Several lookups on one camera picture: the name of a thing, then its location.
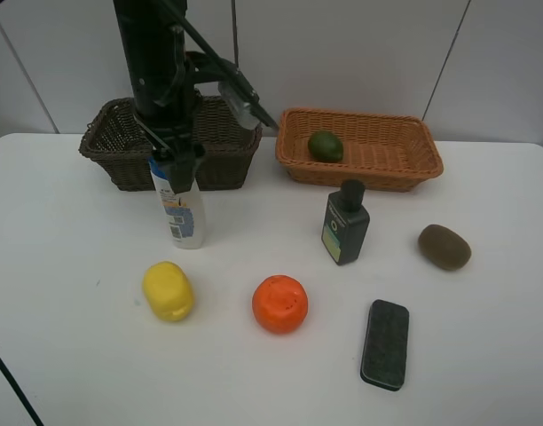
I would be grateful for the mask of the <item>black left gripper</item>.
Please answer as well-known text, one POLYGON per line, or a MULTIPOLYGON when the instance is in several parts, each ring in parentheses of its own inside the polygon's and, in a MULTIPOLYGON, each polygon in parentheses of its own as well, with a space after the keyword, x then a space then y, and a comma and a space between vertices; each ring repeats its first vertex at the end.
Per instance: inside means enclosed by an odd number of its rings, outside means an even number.
POLYGON ((194 87, 195 67, 190 59, 165 69, 152 61, 131 61, 134 115, 153 157, 173 158, 168 180, 174 193, 189 192, 205 156, 193 141, 193 121, 200 104, 194 87))

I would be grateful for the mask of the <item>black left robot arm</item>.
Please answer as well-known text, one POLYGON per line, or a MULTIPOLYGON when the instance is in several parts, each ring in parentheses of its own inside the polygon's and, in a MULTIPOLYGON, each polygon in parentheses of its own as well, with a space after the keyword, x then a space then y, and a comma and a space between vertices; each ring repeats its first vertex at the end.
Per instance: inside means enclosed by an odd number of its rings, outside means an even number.
POLYGON ((133 115, 174 193, 191 190, 204 149, 193 142, 200 97, 185 31, 155 1, 115 1, 133 90, 133 115))

